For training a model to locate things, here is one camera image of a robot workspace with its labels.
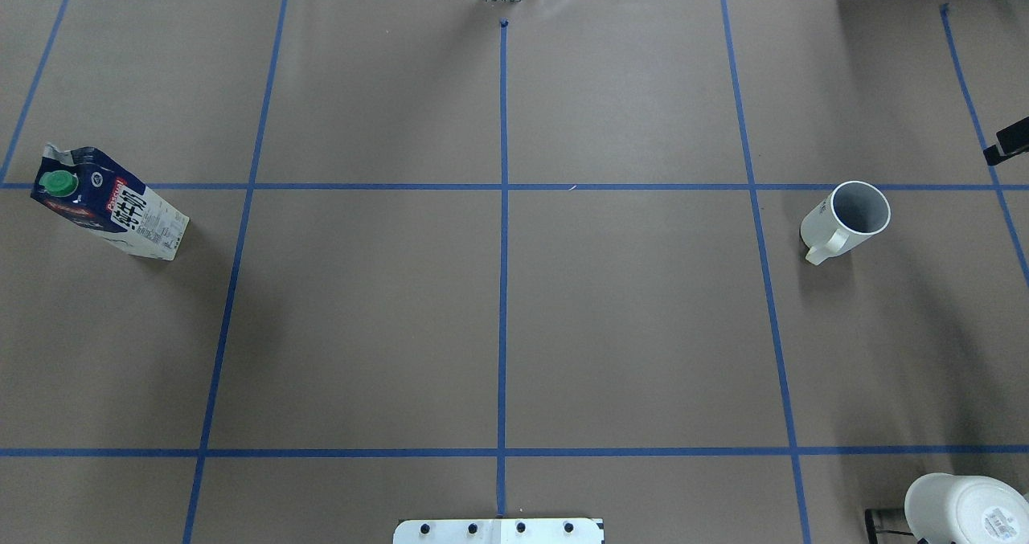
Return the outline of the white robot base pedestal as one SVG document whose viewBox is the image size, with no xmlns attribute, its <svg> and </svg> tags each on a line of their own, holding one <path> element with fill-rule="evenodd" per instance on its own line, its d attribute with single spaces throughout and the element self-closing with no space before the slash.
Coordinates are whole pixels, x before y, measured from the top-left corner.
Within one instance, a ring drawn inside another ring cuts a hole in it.
<svg viewBox="0 0 1029 544">
<path fill-rule="evenodd" d="M 604 543 L 601 519 L 587 517 L 412 519 L 393 543 Z"/>
</svg>

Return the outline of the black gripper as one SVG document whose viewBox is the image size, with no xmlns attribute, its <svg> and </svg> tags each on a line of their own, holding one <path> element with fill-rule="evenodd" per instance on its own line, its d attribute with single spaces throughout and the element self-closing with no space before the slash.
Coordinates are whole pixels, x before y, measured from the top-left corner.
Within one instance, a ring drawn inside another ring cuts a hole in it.
<svg viewBox="0 0 1029 544">
<path fill-rule="evenodd" d="M 1003 128 L 996 134 L 995 145 L 984 149 L 984 158 L 988 166 L 1000 166 L 1004 161 L 1028 151 L 1029 117 L 1025 117 L 1010 126 Z"/>
</svg>

